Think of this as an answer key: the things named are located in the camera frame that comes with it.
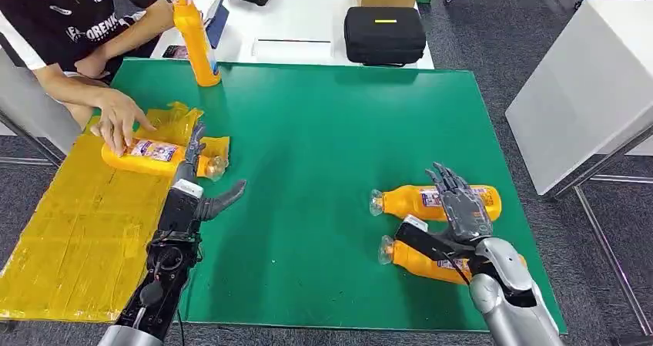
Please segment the person's right hand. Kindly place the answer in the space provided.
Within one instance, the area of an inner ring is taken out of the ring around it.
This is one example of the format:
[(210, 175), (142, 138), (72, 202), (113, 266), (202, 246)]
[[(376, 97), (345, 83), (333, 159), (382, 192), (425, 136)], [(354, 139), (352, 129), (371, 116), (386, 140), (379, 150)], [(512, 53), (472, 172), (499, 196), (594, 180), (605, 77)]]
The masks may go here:
[(101, 115), (91, 126), (91, 132), (102, 137), (115, 155), (122, 156), (132, 145), (134, 123), (148, 131), (156, 129), (136, 103), (119, 90), (97, 88), (92, 94), (92, 106), (98, 108)]

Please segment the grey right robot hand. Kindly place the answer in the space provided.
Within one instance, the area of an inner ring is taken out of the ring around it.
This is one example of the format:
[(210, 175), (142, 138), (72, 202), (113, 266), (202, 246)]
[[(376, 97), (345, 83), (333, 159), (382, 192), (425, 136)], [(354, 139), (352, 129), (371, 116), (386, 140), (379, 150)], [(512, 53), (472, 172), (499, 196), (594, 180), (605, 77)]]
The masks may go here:
[(475, 244), (493, 235), (493, 223), (482, 198), (468, 182), (450, 168), (433, 162), (425, 169), (438, 191), (440, 204), (447, 218), (445, 235), (459, 244)]

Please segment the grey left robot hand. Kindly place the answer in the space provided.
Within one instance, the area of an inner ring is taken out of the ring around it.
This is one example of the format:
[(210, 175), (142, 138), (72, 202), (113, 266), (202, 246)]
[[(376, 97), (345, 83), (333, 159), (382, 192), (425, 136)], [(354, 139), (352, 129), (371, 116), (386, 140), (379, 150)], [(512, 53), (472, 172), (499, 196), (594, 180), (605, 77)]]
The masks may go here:
[(206, 147), (201, 142), (206, 131), (203, 121), (198, 121), (190, 135), (184, 159), (177, 166), (172, 178), (172, 188), (198, 200), (194, 219), (209, 221), (216, 218), (223, 210), (235, 203), (246, 189), (247, 181), (238, 180), (229, 190), (217, 197), (203, 197), (203, 188), (196, 183), (199, 170), (199, 160), (202, 150)]

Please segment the person's left hand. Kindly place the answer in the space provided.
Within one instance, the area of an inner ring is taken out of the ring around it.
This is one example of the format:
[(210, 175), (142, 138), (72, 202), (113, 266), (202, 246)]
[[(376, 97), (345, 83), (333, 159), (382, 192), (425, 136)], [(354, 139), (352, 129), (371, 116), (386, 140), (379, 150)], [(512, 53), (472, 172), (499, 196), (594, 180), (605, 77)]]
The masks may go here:
[(106, 65), (108, 58), (101, 52), (93, 52), (74, 63), (76, 71), (92, 79), (101, 79), (108, 75)]

